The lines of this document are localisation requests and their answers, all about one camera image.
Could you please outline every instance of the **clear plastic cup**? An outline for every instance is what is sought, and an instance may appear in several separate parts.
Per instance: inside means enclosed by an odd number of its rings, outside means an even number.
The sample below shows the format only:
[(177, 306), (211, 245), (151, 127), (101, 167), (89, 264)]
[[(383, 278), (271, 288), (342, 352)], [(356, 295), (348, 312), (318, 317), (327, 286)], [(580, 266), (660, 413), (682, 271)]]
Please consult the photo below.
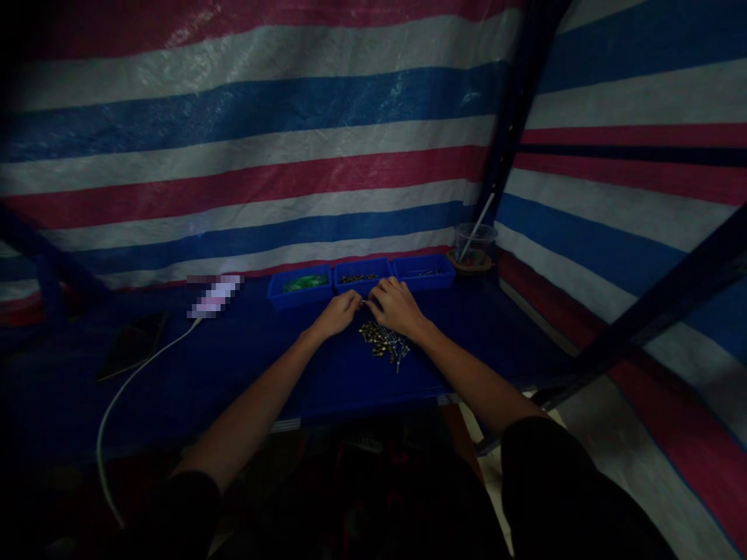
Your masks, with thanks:
[[(456, 248), (454, 256), (462, 266), (480, 266), (488, 254), (490, 244), (498, 237), (498, 232), (492, 226), (482, 224), (472, 234), (474, 228), (474, 222), (459, 224), (454, 228), (454, 245)], [(459, 257), (461, 257), (466, 246), (468, 246), (467, 252), (460, 260)]]

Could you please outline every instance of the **black sleeve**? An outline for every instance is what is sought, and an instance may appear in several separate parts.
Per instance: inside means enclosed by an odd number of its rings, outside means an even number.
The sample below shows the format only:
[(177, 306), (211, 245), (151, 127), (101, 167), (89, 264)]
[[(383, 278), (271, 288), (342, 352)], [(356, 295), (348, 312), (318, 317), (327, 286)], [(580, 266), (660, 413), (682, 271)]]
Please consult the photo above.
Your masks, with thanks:
[(207, 558), (220, 491), (201, 472), (171, 478), (148, 509), (122, 531), (108, 558)]
[(501, 447), (503, 510), (516, 558), (675, 558), (646, 513), (547, 418), (510, 426)]

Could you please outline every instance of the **pile of screws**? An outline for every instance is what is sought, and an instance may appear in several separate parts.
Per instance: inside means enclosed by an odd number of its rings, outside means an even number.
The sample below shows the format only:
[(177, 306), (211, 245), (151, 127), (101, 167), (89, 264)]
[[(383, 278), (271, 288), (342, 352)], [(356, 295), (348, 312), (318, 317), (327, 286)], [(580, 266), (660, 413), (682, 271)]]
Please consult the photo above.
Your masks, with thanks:
[(402, 358), (410, 352), (409, 340), (373, 321), (365, 323), (359, 330), (363, 340), (373, 344), (373, 355), (383, 356), (389, 352), (389, 363), (397, 363), (397, 373)]
[(353, 275), (343, 276), (340, 280), (340, 284), (349, 284), (350, 282), (360, 282), (361, 280), (376, 280), (379, 275)]

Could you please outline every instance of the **forearm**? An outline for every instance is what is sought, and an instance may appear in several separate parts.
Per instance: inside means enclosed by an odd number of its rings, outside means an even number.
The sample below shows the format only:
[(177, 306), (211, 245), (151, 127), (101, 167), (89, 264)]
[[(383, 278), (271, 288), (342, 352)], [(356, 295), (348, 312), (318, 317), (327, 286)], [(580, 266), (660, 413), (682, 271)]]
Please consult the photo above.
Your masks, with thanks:
[(293, 346), (213, 422), (174, 474), (202, 471), (216, 482), (221, 492), (225, 491), (269, 434), (303, 369), (323, 340), (311, 330), (304, 331)]
[(413, 340), (429, 356), (457, 394), (495, 433), (528, 416), (545, 416), (516, 387), (455, 344), (431, 322)]

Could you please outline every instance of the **green object in bin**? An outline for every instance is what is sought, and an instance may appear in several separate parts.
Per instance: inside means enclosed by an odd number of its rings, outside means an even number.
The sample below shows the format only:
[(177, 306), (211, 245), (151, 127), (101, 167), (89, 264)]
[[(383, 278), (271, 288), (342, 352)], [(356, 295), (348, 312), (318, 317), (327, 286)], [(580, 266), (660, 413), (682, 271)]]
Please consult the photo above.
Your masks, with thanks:
[(329, 284), (329, 279), (326, 276), (301, 276), (301, 278), (296, 278), (295, 280), (291, 280), (290, 282), (286, 282), (285, 284), (283, 284), (282, 292), (298, 292), (301, 289), (316, 288), (317, 286), (325, 284)]

